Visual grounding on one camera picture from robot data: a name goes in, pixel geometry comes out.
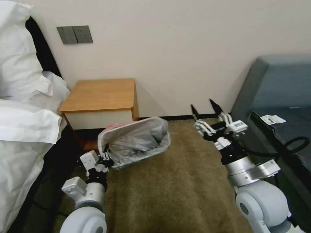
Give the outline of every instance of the gray plastic bag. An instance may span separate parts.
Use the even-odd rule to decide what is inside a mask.
[[[102,157],[107,143],[114,161],[112,168],[120,170],[166,151],[171,143],[168,123],[162,118],[151,117],[115,124],[98,135],[98,150]]]

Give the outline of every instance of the gray sofa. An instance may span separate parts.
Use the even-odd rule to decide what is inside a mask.
[[[277,115],[285,123],[267,125],[260,117]],[[253,151],[279,152],[298,136],[311,138],[311,55],[271,55],[254,62],[232,109],[233,120],[249,129],[242,143]],[[293,149],[300,143],[289,146]],[[255,163],[269,160],[251,155]],[[285,193],[295,220],[311,232],[311,145],[278,160],[279,188]]]

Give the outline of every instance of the robotic hand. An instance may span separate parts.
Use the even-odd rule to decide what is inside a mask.
[[[221,163],[228,171],[228,180],[236,192],[236,204],[241,214],[248,220],[255,233],[302,232],[294,229],[288,221],[291,213],[287,199],[276,186],[261,179],[274,176],[280,167],[272,159],[255,165],[248,154],[237,143],[239,133],[248,126],[241,120],[232,121],[229,114],[210,100],[220,122],[208,125],[202,121],[191,105],[195,119],[194,127],[207,141],[214,142],[222,158]]]
[[[66,218],[60,233],[106,233],[106,165],[111,161],[108,154],[106,152],[101,157],[92,150],[80,157],[87,170],[87,181],[74,177],[63,185],[62,191],[75,201],[76,210]]]

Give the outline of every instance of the floor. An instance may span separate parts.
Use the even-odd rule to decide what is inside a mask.
[[[192,120],[170,121],[169,132],[171,146],[166,152],[109,172],[108,232],[252,232],[235,205],[213,143],[200,137]],[[73,175],[84,176],[84,171]],[[64,197],[60,211],[72,210],[72,201]],[[58,217],[54,232],[64,219]]]

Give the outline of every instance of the light switch panel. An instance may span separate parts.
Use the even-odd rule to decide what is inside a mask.
[[[73,29],[78,43],[93,43],[88,26],[74,26]]]
[[[57,27],[63,44],[77,44],[77,38],[72,27]]]

